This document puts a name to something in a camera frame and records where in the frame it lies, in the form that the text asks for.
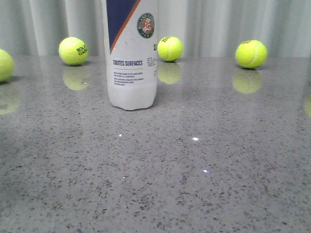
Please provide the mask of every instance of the white plastic bottle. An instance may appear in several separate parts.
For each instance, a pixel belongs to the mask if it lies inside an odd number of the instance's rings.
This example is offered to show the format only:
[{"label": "white plastic bottle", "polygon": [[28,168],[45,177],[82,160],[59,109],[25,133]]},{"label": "white plastic bottle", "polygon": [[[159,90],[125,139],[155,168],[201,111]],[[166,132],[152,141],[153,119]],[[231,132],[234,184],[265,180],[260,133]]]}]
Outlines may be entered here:
[{"label": "white plastic bottle", "polygon": [[157,0],[103,0],[107,87],[125,110],[150,107],[157,85]]}]

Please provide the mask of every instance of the speckled gray floor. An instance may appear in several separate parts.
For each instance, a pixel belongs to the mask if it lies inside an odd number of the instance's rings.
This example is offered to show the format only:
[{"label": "speckled gray floor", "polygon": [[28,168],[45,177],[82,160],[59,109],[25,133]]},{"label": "speckled gray floor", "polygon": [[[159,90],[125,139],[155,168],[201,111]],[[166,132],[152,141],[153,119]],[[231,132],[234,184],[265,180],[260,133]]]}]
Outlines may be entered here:
[{"label": "speckled gray floor", "polygon": [[0,233],[311,232],[311,62],[159,62],[153,106],[104,62],[15,56],[0,84]]}]

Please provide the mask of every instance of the white curtain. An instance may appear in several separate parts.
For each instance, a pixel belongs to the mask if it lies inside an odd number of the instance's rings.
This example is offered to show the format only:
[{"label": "white curtain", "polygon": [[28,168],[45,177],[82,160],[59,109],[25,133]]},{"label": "white curtain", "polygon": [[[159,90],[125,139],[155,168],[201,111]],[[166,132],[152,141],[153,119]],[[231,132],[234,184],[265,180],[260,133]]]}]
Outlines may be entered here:
[{"label": "white curtain", "polygon": [[[257,39],[270,56],[310,57],[311,0],[158,0],[158,39],[175,35],[184,56],[233,56]],[[57,55],[67,36],[104,56],[101,0],[0,0],[0,49]]]}]

